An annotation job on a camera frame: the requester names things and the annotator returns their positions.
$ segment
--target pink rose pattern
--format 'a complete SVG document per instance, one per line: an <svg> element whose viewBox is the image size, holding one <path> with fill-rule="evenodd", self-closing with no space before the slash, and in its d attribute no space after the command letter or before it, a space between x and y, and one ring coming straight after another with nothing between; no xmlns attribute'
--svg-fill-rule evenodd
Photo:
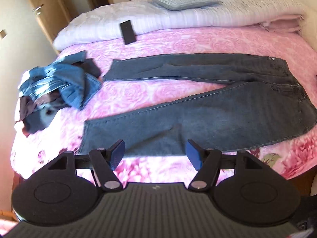
<svg viewBox="0 0 317 238"><path fill-rule="evenodd" d="M0 235L5 235L16 226L17 222L0 219Z"/></svg>
<svg viewBox="0 0 317 238"><path fill-rule="evenodd" d="M154 31L137 36L137 39L138 42L128 46L124 46L122 39L74 45L60 56L86 50L103 74L109 70L112 59L158 54L245 53L280 57L287 61L291 72L317 106L317 53L295 33L270 33L258 27L205 27ZM124 113L220 87L223 86L184 80L105 82L82 111L60 110L47 129L28 138L18 133L11 153L12 167L28 178L59 152L76 152L87 119ZM298 176L317 165L317 126L299 138L254 149L251 153L261 160L265 155L278 154L280 157L273 169L286 179ZM185 156L143 157L122 160L115 174L124 184L139 181L188 185L196 171ZM232 174L231 170L221 171L218 181ZM78 175L92 180L90 171L79 170Z"/></svg>

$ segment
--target denim jacket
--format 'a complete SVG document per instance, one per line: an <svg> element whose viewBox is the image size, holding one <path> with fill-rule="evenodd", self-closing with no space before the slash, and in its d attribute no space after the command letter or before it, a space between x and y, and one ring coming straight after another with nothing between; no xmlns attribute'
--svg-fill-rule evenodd
<svg viewBox="0 0 317 238"><path fill-rule="evenodd" d="M59 58L46 67L35 67L29 71L28 80L21 84L20 92L35 101L42 95L58 89L67 105L82 110L101 88L101 82L97 79L100 74L91 74L96 72L92 69L96 67L92 61L89 61L91 69L84 70L72 65L86 61L86 51L81 51Z"/></svg>

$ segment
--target phone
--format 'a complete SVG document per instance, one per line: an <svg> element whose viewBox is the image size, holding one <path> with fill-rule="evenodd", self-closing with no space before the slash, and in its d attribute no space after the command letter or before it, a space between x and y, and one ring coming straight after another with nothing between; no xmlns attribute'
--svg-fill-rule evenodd
<svg viewBox="0 0 317 238"><path fill-rule="evenodd" d="M125 45L131 44L137 41L130 20L120 23L120 28L121 28L121 33L122 33Z"/></svg>

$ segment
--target jeans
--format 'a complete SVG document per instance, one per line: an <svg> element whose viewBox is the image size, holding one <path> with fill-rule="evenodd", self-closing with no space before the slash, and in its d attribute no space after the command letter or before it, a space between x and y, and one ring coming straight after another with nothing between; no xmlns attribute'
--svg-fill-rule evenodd
<svg viewBox="0 0 317 238"><path fill-rule="evenodd" d="M317 110L279 58L243 54L157 55L113 62L110 80L186 79L226 87L173 102L85 122L79 153L118 139L126 156L185 155L203 148L236 151L275 144L308 132Z"/></svg>

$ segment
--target folded white blanket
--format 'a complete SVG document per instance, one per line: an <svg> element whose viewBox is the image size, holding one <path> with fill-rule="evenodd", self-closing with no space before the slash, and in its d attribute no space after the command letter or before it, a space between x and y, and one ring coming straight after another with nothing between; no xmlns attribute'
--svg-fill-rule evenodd
<svg viewBox="0 0 317 238"><path fill-rule="evenodd" d="M192 27L242 27L286 14L303 14L294 0L219 0L215 7L167 10L151 0L134 0L83 13L64 28L53 45L63 50L74 44L121 38L119 24L131 20L137 35L160 29Z"/></svg>

